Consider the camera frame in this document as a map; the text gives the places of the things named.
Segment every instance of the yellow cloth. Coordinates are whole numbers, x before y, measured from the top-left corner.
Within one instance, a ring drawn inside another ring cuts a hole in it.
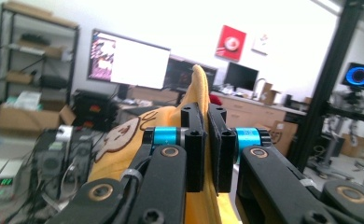
[[[89,181],[105,177],[119,179],[141,146],[145,128],[180,127],[182,106],[194,102],[198,103],[199,109],[203,113],[204,128],[208,132],[208,85],[205,72],[199,65],[193,66],[191,84],[178,107],[166,106],[146,112],[139,118],[131,119],[109,132],[103,147],[97,154]],[[216,195],[212,180],[210,153],[209,138],[207,137],[203,191],[187,193],[185,222],[188,224],[238,223],[231,207],[229,194],[219,194],[218,197]]]

